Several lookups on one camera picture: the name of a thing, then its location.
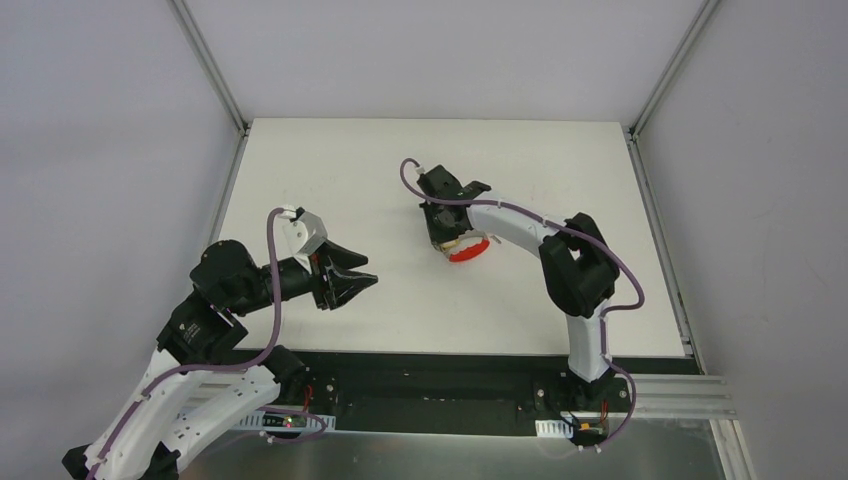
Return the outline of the steel key holder red handle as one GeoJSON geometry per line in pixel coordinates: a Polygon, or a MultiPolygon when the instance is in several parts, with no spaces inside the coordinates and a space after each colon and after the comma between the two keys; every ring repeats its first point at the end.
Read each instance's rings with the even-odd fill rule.
{"type": "Polygon", "coordinates": [[[450,263],[463,263],[473,260],[483,254],[492,243],[502,243],[502,240],[497,236],[478,230],[465,232],[453,240],[436,242],[433,244],[434,249],[441,253],[450,263]],[[435,245],[438,243],[450,242],[453,240],[459,240],[460,246],[449,253],[442,253],[435,248],[435,245]]]}

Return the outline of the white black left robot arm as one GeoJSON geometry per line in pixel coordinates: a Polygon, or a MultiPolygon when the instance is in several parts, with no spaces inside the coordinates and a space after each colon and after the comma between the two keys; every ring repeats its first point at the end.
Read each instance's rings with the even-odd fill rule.
{"type": "Polygon", "coordinates": [[[195,390],[213,373],[230,373],[234,347],[246,336],[239,317],[311,295],[334,310],[375,285],[361,271],[366,256],[331,241],[314,253],[259,267],[236,240],[209,246],[191,271],[193,290],[157,336],[150,363],[132,398],[95,442],[62,459],[74,479],[176,479],[219,436],[274,401],[307,401],[307,368],[274,347],[259,364],[237,370],[237,381],[189,412],[195,390]]]}

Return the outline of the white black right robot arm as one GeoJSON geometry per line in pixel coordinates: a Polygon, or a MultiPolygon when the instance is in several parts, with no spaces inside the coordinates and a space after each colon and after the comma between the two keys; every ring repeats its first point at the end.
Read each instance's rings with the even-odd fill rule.
{"type": "Polygon", "coordinates": [[[461,184],[441,165],[416,171],[416,184],[426,197],[420,207],[430,241],[448,261],[481,255],[495,237],[540,261],[548,296],[566,316],[569,400],[583,410],[603,402],[613,374],[603,357],[600,316],[620,268],[604,252],[606,242],[592,217],[579,213],[557,229],[487,184],[461,184]]]}

